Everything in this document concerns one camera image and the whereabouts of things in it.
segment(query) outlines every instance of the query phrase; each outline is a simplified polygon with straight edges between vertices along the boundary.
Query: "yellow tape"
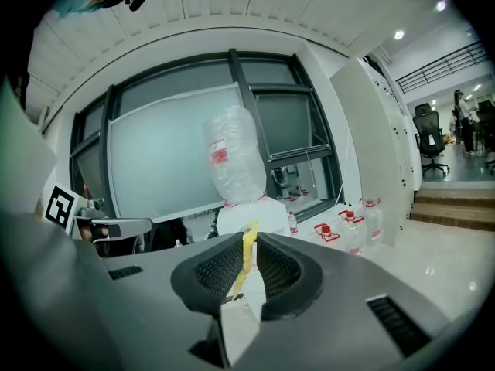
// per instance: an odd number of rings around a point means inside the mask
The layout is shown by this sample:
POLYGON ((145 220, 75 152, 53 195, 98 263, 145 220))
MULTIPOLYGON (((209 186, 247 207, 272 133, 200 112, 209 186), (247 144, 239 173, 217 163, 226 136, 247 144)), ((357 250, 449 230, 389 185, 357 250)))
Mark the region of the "yellow tape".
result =
POLYGON ((239 272, 234 285, 234 298, 241 292, 242 284, 248 276, 253 260, 253 244, 258 238, 258 221, 249 220, 249 223, 243 228, 244 235, 242 236, 242 270, 239 272))

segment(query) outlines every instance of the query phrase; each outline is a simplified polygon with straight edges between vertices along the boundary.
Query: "window frame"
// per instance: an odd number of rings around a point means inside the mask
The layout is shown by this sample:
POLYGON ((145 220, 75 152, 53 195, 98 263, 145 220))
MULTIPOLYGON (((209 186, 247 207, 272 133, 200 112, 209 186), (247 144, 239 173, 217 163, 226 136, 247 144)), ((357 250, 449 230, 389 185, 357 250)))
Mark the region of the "window frame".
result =
MULTIPOLYGON (((256 124, 256 131, 258 136, 258 145, 261 154, 261 159, 264 162, 265 172, 267 175, 266 193, 268 196, 276 199, 275 180, 271 175, 271 170, 285 165, 292 165, 295 163, 305 162, 308 160, 326 158, 326 162, 323 163, 325 169, 325 180, 327 189, 329 192, 329 198, 319 203, 318 205, 301 210, 296 213, 296 218, 299 222, 307 220, 316 214, 321 213, 324 210, 332 207, 337 199, 338 192, 342 185, 342 176, 340 172, 340 166, 337 155, 335 153, 334 143, 332 139, 332 132, 329 128, 326 115, 324 114, 323 106, 318 98, 318 95, 313 89, 312 83, 304 69, 304 66, 299 61, 296 55, 286 56, 278 55, 274 53, 258 53, 258 52, 238 52, 235 49, 229 49, 228 52, 220 53, 208 53, 199 56, 190 56, 180 60, 164 63, 162 65, 155 66, 141 73, 138 73, 127 80, 122 81, 117 85, 110 85, 105 94, 100 95, 89 106, 85 107, 80 113, 76 114, 73 123, 73 131, 70 143, 70 185, 74 188, 74 163, 76 163, 76 157, 92 146, 96 141, 99 145, 100 153, 100 173, 101 173, 101 188, 104 193, 104 199, 108 206, 108 213, 110 217, 116 217, 115 208, 113 205, 113 199, 110 191, 110 177, 108 174, 108 125, 109 122, 119 117, 120 100, 121 95, 129 88, 145 82, 147 78, 153 78, 160 73, 165 73, 170 70, 176 70, 180 67, 196 66, 201 63, 214 62, 216 60, 226 60, 230 67, 230 73, 232 75, 233 83, 238 84, 241 92, 241 99, 244 103, 244 107, 251 113, 256 124), (241 66, 241 59, 252 58, 257 61, 266 60, 269 62, 277 61, 283 62, 288 65, 292 75, 296 79, 297 84, 287 83, 248 83, 246 81, 244 71, 241 66), (316 145, 308 148, 285 151, 282 153, 270 155, 264 128, 261 124, 261 119, 258 113, 258 106, 256 104, 255 97, 257 94, 306 94, 310 97, 311 103, 316 109, 318 119, 325 131, 326 145, 316 145), (101 117, 101 127, 99 131, 93 133, 89 138, 82 140, 84 133, 84 123, 86 116, 94 109, 99 108, 102 101, 104 101, 103 114, 101 117)), ((340 202, 344 200, 343 191, 340 192, 340 202)))

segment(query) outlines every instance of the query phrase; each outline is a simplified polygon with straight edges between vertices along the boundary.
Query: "vent grille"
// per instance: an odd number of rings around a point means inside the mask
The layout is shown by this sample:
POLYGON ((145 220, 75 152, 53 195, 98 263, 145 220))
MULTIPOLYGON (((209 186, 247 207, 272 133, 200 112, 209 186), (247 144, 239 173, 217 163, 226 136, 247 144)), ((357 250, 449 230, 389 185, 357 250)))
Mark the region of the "vent grille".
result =
POLYGON ((134 274, 138 274, 142 272, 142 268, 137 265, 133 265, 131 267, 125 267, 121 269, 114 269, 113 271, 108 271, 110 277, 116 281, 117 279, 122 279, 123 277, 131 276, 134 274))
POLYGON ((375 298, 367 304, 404 356, 430 342, 430 338, 389 297, 375 298))

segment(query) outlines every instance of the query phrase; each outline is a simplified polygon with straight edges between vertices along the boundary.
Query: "wooden step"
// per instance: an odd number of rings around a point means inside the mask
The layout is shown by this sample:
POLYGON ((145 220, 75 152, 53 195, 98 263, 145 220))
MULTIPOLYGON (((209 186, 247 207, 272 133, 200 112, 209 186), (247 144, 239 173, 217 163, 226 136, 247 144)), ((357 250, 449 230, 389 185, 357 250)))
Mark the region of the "wooden step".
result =
POLYGON ((495 232, 495 209, 415 203, 411 220, 495 232))
POLYGON ((495 209, 493 189, 420 189, 415 194, 418 203, 451 206, 474 206, 495 209))

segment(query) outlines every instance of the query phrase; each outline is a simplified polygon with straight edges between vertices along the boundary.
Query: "black office chair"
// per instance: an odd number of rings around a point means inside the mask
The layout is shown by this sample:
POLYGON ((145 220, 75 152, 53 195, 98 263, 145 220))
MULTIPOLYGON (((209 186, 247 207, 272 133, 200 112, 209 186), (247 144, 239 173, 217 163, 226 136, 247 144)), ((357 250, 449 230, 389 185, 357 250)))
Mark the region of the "black office chair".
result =
POLYGON ((450 167, 446 164, 437 164, 435 162, 435 157, 438 157, 446 148, 443 143, 442 130, 440 129, 439 113, 432 111, 429 104, 421 104, 415 108, 415 111, 416 115, 412 120, 419 133, 419 152, 432 160, 431 164, 421 166, 423 176, 430 169, 441 170, 445 176, 447 173, 443 167, 447 168, 447 172, 450 172, 450 167))
MULTIPOLYGON (((480 109, 476 112, 480 119, 480 131, 485 150, 495 151, 495 107, 493 107, 490 101, 480 103, 480 109)), ((490 174, 495 171, 495 159, 488 161, 486 167, 493 165, 490 174)))
POLYGON ((424 113, 429 113, 430 111, 433 111, 433 109, 429 103, 419 104, 415 107, 415 115, 422 115, 424 113))

